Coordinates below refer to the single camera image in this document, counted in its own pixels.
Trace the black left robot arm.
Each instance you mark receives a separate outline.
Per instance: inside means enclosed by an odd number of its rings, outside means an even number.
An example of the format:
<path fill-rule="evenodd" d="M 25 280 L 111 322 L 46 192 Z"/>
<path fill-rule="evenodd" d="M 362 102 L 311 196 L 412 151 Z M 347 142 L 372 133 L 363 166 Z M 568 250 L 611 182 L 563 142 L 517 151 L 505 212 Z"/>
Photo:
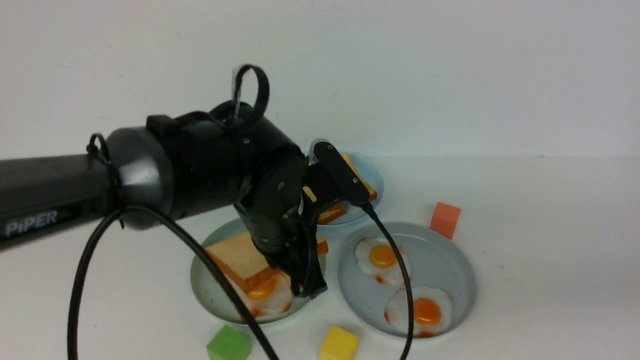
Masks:
<path fill-rule="evenodd" d="M 226 125 L 231 104 L 145 126 L 94 134 L 85 153 L 3 159 L 1 248 L 147 207 L 177 221 L 218 208 L 238 212 L 267 264 L 290 277 L 297 297 L 327 290 L 315 242 L 316 216 L 303 190 L 309 160 L 262 117 Z"/>

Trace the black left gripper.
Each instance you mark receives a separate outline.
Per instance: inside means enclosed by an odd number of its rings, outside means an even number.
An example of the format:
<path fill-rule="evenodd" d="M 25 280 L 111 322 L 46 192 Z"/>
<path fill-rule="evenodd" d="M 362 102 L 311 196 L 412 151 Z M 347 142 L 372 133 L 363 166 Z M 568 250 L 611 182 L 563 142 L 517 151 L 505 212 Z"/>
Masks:
<path fill-rule="evenodd" d="M 235 209 L 265 257 L 290 247 L 290 265 L 270 260 L 290 271 L 295 297 L 315 299 L 327 291 L 320 266 L 317 226 L 303 223 L 298 212 L 309 161 L 304 155 L 241 155 L 242 183 Z"/>

